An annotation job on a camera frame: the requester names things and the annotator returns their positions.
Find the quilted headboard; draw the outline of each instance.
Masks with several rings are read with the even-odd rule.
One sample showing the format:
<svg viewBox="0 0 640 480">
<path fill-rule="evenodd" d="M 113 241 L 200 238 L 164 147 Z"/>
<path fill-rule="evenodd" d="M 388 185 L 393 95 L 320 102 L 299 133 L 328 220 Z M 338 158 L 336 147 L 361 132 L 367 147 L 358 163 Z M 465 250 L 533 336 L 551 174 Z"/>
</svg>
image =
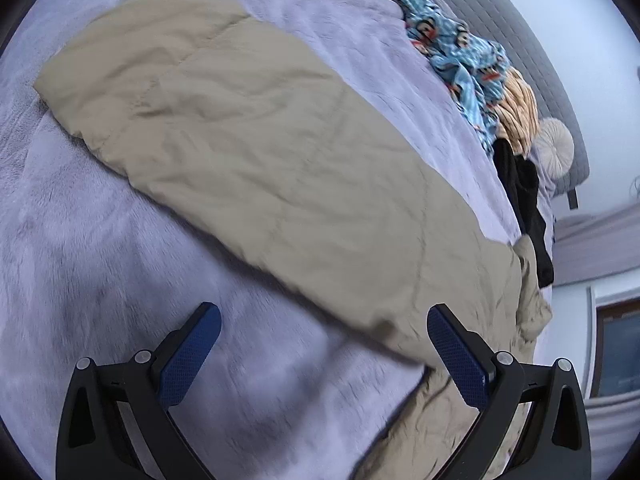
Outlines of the quilted headboard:
<svg viewBox="0 0 640 480">
<path fill-rule="evenodd" d="M 446 0 L 471 32 L 501 43 L 538 101 L 541 117 L 560 119 L 574 137 L 575 156 L 569 173 L 556 181 L 556 194 L 574 189 L 589 176 L 589 160 L 569 97 L 536 35 L 510 0 Z"/>
</svg>

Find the lavender blanket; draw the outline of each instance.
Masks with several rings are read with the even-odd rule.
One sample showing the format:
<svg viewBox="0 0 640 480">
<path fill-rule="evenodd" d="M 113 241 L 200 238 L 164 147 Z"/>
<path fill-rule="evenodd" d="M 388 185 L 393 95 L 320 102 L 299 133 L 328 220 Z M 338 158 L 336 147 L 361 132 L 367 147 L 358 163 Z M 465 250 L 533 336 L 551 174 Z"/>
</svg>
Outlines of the lavender blanket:
<svg viewBox="0 0 640 480">
<path fill-rule="evenodd" d="M 56 123 L 42 63 L 120 0 L 38 0 L 0 59 L 0 416 L 44 480 L 76 360 L 154 348 L 201 301 L 223 331 L 172 413 L 219 478 L 347 478 L 422 369 L 400 362 L 134 192 Z M 306 41 L 461 193 L 518 225 L 491 161 L 388 0 L 241 0 Z"/>
</svg>

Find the blue gripper pad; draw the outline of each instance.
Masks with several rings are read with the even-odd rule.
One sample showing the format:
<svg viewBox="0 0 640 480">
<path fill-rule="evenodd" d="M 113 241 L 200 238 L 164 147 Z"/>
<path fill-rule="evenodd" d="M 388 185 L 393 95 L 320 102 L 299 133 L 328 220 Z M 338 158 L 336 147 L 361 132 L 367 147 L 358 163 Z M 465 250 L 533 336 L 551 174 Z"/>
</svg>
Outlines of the blue gripper pad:
<svg viewBox="0 0 640 480">
<path fill-rule="evenodd" d="M 211 304 L 160 372 L 157 398 L 163 409 L 184 399 L 221 329 L 222 315 Z"/>
<path fill-rule="evenodd" d="M 435 307 L 427 314 L 427 332 L 464 401 L 482 411 L 489 403 L 488 378 L 449 321 Z"/>
</svg>

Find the purple curtain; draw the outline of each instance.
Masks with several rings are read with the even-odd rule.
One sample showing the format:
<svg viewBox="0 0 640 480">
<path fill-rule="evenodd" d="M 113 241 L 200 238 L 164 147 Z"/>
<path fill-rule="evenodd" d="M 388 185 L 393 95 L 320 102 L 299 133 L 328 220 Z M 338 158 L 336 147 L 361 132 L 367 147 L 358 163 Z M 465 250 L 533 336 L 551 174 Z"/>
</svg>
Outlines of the purple curtain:
<svg viewBox="0 0 640 480">
<path fill-rule="evenodd" d="M 640 202 L 554 227 L 555 285 L 594 280 L 640 267 Z"/>
</svg>

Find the beige jacket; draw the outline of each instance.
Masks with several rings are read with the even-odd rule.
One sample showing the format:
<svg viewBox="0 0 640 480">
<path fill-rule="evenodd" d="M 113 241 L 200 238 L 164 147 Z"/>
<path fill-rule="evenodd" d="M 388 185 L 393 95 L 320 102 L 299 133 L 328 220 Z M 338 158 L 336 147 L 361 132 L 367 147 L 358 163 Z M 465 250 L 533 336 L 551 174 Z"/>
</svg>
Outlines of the beige jacket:
<svg viewBox="0 0 640 480">
<path fill-rule="evenodd" d="M 237 1 L 129 0 L 34 86 L 133 187 L 392 350 L 441 368 L 425 322 L 447 303 L 492 348 L 531 357 L 550 311 L 530 240 L 484 238 L 381 114 Z M 422 479 L 446 459 L 475 413 L 439 389 L 443 377 L 421 387 L 360 478 Z"/>
</svg>

